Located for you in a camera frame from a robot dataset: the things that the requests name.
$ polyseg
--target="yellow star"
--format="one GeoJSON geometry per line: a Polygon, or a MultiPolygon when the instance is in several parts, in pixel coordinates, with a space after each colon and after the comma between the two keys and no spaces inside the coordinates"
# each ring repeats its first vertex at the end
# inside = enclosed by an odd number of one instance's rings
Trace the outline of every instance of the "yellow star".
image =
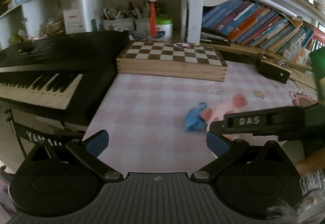
{"type": "Polygon", "coordinates": [[[265,95],[261,91],[254,91],[255,96],[260,97],[261,99],[265,98],[265,95]]]}

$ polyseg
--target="pink plush toy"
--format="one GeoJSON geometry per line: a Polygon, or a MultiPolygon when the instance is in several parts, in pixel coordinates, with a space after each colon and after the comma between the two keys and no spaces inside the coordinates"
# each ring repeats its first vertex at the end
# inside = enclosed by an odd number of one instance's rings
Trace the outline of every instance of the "pink plush toy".
{"type": "Polygon", "coordinates": [[[238,113],[245,111],[243,108],[247,106],[247,100],[243,94],[237,94],[231,101],[226,101],[214,108],[207,108],[201,112],[201,118],[207,123],[207,131],[213,121],[224,119],[225,114],[238,113]]]}

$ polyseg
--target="pink and white tablecloth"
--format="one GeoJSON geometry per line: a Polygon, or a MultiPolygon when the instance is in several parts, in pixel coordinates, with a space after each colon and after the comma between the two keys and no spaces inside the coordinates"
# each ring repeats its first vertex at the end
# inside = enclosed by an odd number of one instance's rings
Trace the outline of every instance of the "pink and white tablecloth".
{"type": "MultiPolygon", "coordinates": [[[[205,143],[206,131],[184,132],[187,111],[199,102],[208,105],[230,100],[242,93],[247,111],[292,106],[289,91],[299,91],[296,84],[269,80],[259,75],[253,65],[227,62],[224,82],[119,74],[84,139],[101,129],[109,134],[108,148],[99,159],[121,172],[168,173],[193,172],[214,159],[205,143]],[[265,95],[255,96],[254,91],[265,95]]],[[[317,96],[306,91],[316,100],[317,96]]],[[[238,135],[252,145],[264,145],[275,136],[238,135]]]]}

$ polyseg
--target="blue crumpled object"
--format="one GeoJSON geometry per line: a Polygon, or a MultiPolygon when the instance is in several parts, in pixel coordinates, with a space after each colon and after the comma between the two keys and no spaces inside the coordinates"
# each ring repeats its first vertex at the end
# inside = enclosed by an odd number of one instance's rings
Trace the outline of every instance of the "blue crumpled object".
{"type": "Polygon", "coordinates": [[[201,118],[200,114],[202,110],[208,106],[205,102],[200,102],[198,106],[190,108],[186,114],[185,131],[203,130],[205,127],[205,121],[201,118]]]}

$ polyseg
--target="red tassel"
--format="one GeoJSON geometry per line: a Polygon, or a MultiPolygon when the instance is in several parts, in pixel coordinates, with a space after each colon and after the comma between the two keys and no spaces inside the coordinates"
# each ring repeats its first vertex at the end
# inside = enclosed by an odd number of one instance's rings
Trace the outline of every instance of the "red tassel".
{"type": "Polygon", "coordinates": [[[149,35],[151,37],[156,37],[157,28],[156,28],[156,11],[155,11],[155,2],[157,0],[149,0],[150,3],[150,18],[149,18],[149,35]]]}

